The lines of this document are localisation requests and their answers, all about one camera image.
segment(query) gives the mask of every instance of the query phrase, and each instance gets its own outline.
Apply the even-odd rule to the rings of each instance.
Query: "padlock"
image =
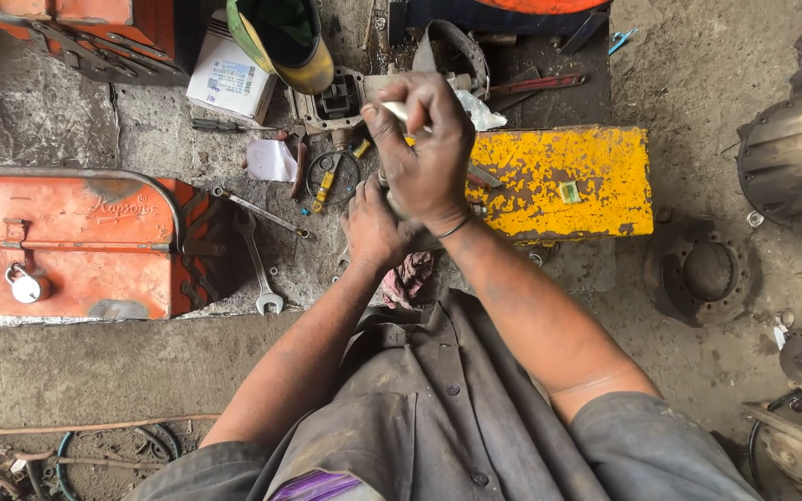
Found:
[[[15,272],[20,272],[21,276],[12,279]],[[6,269],[6,281],[11,284],[14,298],[22,303],[35,303],[48,297],[52,289],[48,279],[41,276],[32,276],[27,272],[27,268],[14,263]]]

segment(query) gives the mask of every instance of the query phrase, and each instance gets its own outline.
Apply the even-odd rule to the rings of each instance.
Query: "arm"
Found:
[[[378,96],[406,101],[407,130],[416,133],[411,148],[387,109],[362,110],[395,201],[433,234],[459,226],[441,243],[560,417],[570,423],[584,404],[609,392],[657,396],[648,376],[549,276],[484,223],[467,219],[464,183],[475,131],[445,81],[410,73]],[[424,132],[429,124],[432,132]]]
[[[201,447],[237,440],[273,448],[330,390],[367,302],[407,244],[375,176],[358,186],[340,223],[349,267],[253,367]]]

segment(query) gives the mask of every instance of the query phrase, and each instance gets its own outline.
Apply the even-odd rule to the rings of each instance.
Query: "shirt button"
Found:
[[[475,485],[484,487],[488,482],[487,475],[484,473],[472,472],[472,481],[475,483]]]

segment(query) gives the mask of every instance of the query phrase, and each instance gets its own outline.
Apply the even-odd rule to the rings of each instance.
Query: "blue clip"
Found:
[[[639,31],[639,28],[633,28],[627,33],[624,33],[622,31],[618,31],[618,33],[615,33],[614,36],[611,37],[611,43],[615,45],[612,45],[611,48],[608,50],[608,55],[611,55],[612,53],[614,53],[614,51],[617,51],[620,48],[620,46],[627,41],[627,38],[629,38],[633,33],[637,31]]]

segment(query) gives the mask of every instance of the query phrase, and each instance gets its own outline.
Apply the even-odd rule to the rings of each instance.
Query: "black bracelet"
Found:
[[[448,236],[449,234],[457,231],[458,229],[462,228],[462,226],[466,224],[466,221],[469,221],[469,218],[470,218],[471,215],[472,215],[472,212],[466,212],[466,216],[462,219],[462,221],[460,221],[459,225],[454,226],[453,229],[451,231],[449,231],[449,232],[435,235],[435,238],[442,239],[442,238]]]

